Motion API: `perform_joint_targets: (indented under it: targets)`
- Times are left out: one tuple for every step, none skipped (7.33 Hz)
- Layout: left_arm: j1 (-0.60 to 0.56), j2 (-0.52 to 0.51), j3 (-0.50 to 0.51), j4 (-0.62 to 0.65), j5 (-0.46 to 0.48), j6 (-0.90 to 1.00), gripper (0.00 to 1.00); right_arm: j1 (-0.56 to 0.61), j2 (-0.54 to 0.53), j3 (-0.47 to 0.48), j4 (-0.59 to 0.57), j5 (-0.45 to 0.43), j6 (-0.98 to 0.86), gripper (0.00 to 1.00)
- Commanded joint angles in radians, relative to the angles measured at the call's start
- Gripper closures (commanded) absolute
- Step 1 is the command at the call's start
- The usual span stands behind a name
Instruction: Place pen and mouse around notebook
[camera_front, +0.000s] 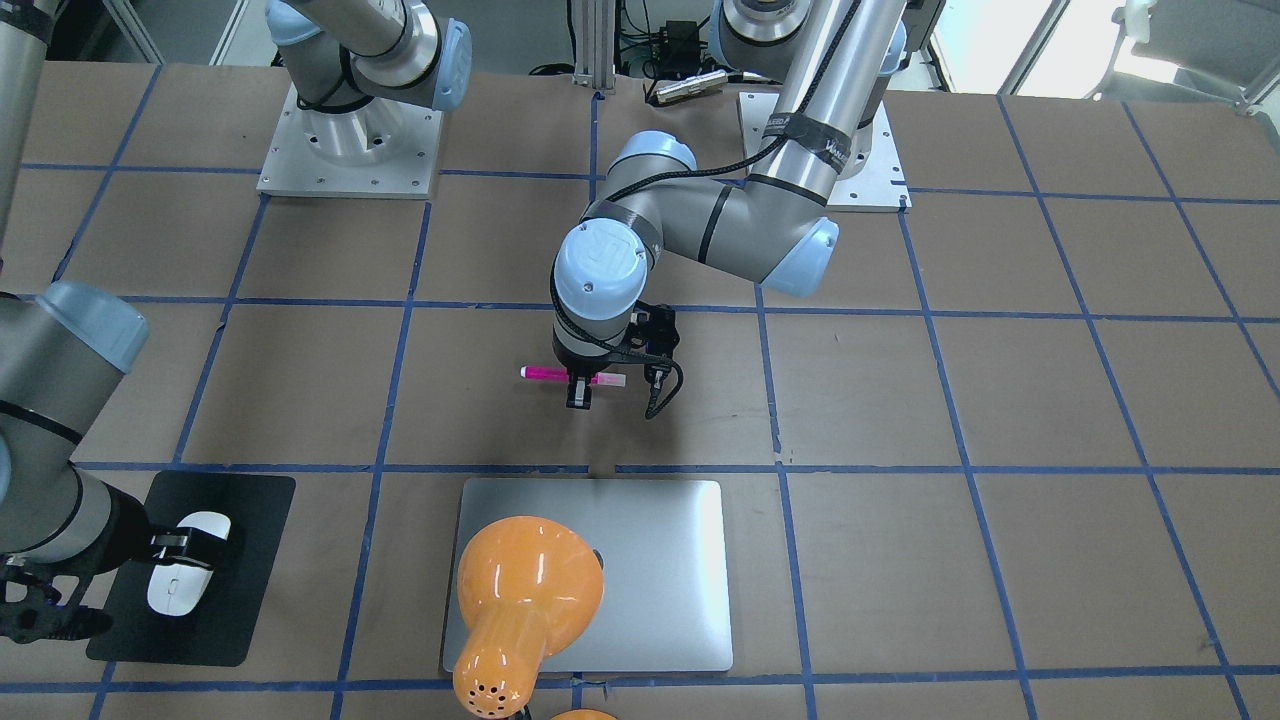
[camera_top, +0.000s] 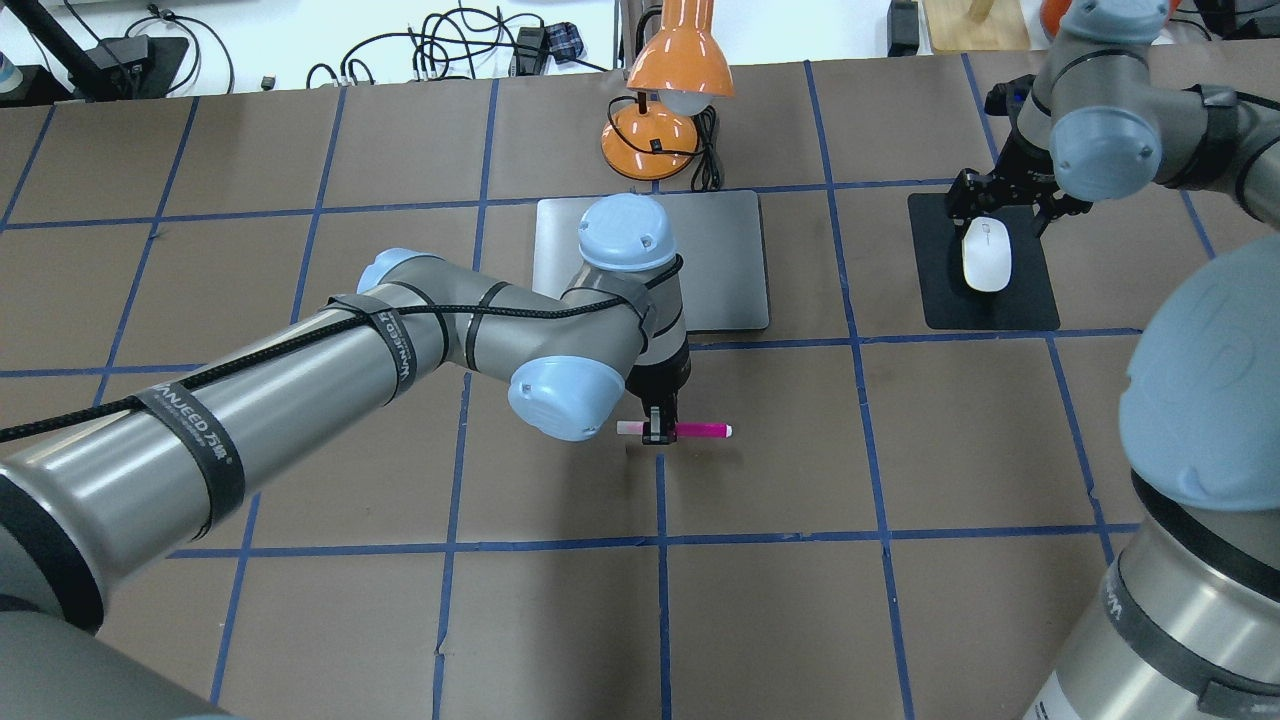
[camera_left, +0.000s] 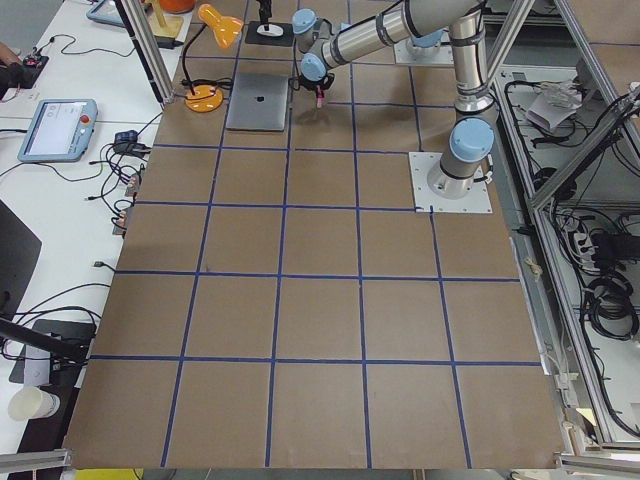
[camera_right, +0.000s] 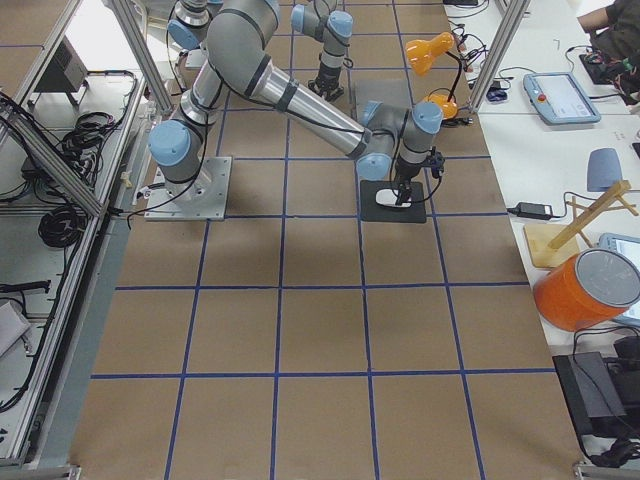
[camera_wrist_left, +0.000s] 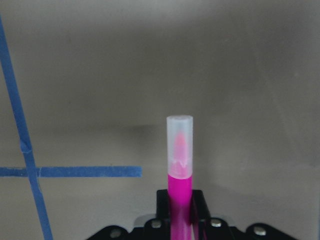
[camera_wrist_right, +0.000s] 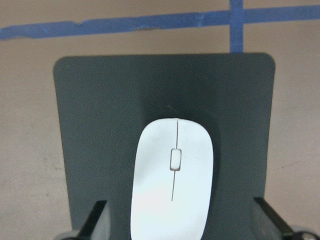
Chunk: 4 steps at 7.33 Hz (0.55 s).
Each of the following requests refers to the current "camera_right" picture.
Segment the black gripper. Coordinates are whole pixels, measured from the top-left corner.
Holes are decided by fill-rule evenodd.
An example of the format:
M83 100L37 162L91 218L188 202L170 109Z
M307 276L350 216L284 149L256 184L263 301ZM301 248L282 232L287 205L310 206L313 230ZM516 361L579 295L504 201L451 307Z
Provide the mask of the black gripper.
M340 85L340 70L319 71L315 79L309 81L309 89L325 100L337 100L344 94Z
M411 202L412 181L420 173L417 167L396 167L391 187L396 192L396 206L404 206Z

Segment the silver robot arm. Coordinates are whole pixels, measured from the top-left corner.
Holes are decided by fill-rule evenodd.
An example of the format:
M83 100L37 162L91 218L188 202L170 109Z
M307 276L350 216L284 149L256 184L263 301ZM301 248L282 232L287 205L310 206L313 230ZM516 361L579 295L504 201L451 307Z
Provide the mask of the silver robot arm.
M357 122L321 94L278 68L266 47L280 23L276 1L179 1L168 30L185 48L202 46L206 59L172 117L155 127L149 149L171 200L199 200L211 184L199 150L217 121L222 95L269 107L355 160L360 178L376 181L395 174L396 204L415 202L412 179L424 168L438 178L444 158L434 146L443 112L421 101L401 109L369 102Z
M177 1L169 14L168 34L183 50L205 52L209 24L223 4L223 1ZM338 99L344 93L339 82L342 68L352 65L346 58L352 36L352 16L337 10L336 1L308 1L306 5L295 5L290 19L294 31L323 45L318 73L308 81L307 87L329 102Z

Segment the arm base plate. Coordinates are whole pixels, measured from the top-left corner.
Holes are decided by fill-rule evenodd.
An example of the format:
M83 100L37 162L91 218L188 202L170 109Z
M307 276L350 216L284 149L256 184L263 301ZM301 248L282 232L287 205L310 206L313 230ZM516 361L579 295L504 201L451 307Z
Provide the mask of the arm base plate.
M148 221L222 221L225 217L229 180L232 169L231 156L204 159L199 177L189 190L179 198L186 185L179 188L167 183L159 167L155 182L163 183L149 195L144 218Z

